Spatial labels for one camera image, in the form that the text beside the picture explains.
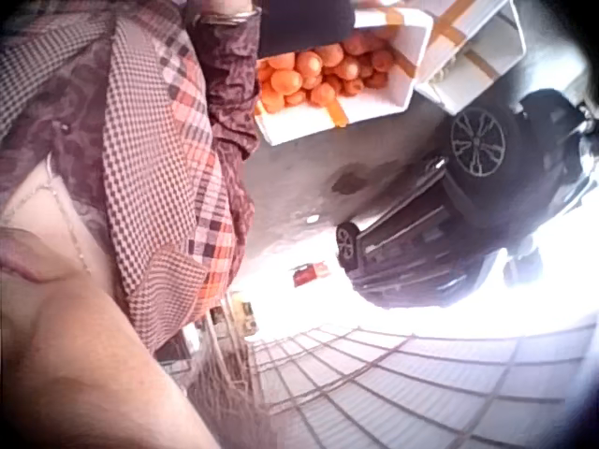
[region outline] white styrofoam box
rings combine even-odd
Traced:
[[[526,52],[518,13],[510,1],[474,36],[441,80],[416,89],[452,115],[468,106]]]
[[[441,33],[433,37],[418,68],[418,82],[430,80],[455,56],[460,48],[473,37],[509,0],[407,0],[405,5],[423,10],[435,19],[435,28],[450,25],[462,37],[460,42]]]
[[[391,45],[409,61],[418,67],[431,36],[432,18],[428,14],[410,8],[393,7],[359,9],[356,11],[356,28],[385,26],[389,18],[400,18],[402,26]],[[347,123],[404,112],[412,99],[416,80],[408,76],[399,65],[389,72],[389,83],[384,89],[364,89],[354,97],[340,96],[338,107],[343,110]],[[316,108],[302,104],[294,108],[283,109],[275,114],[264,110],[260,102],[256,123],[264,138],[271,145],[302,138],[335,127],[335,122],[326,108]]]

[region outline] skin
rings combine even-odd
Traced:
[[[112,298],[26,231],[0,228],[2,412],[51,446],[215,448]]]

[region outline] dark suv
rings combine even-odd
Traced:
[[[354,288],[384,308],[445,306],[472,293],[507,248],[509,284],[538,276],[531,234],[595,186],[596,120],[560,93],[520,111],[475,104],[452,118],[446,149],[411,167],[397,202],[360,231],[337,227]]]

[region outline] white box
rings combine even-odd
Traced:
[[[424,3],[430,0],[417,1]],[[478,3],[481,4],[481,8],[474,8]],[[468,40],[459,46],[450,39],[439,36],[427,49],[419,68],[419,84],[416,90],[452,115],[460,112],[486,91],[520,61],[526,52],[524,36],[514,4],[511,0],[507,4],[503,1],[495,3],[504,5],[490,17],[487,14],[490,14],[494,8],[488,0],[477,0],[472,4],[472,13],[481,12],[478,23],[476,24],[471,14],[471,17],[461,24],[470,24],[468,33],[475,30],[475,34],[469,36]],[[441,65],[437,68],[440,62],[444,61],[445,65],[454,56],[455,61],[447,67],[443,68]],[[443,75],[431,73],[433,67],[437,68],[437,72],[443,68]]]
[[[432,18],[413,8],[368,8],[356,11],[356,28],[384,26],[402,22],[391,45],[402,54],[409,65],[418,68],[424,57],[432,29]],[[389,83],[385,89],[364,89],[354,97],[339,96],[333,107],[344,114],[348,124],[404,112],[414,92],[416,80],[395,64],[389,72]],[[256,123],[270,145],[302,138],[320,131],[334,128],[329,109],[316,108],[308,104],[286,108],[269,114],[258,102]]]

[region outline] checkered fabric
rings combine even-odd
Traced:
[[[153,352],[215,305],[239,266],[240,230],[247,230],[253,208],[233,172],[241,153],[252,151],[255,130],[240,140],[230,167],[225,140],[212,138],[207,81],[169,0],[32,2],[8,32],[0,139],[52,72],[95,39],[111,37],[102,137],[106,227],[129,319]],[[253,70],[257,33],[247,45],[254,56],[243,64]],[[243,98],[244,122],[254,101]]]

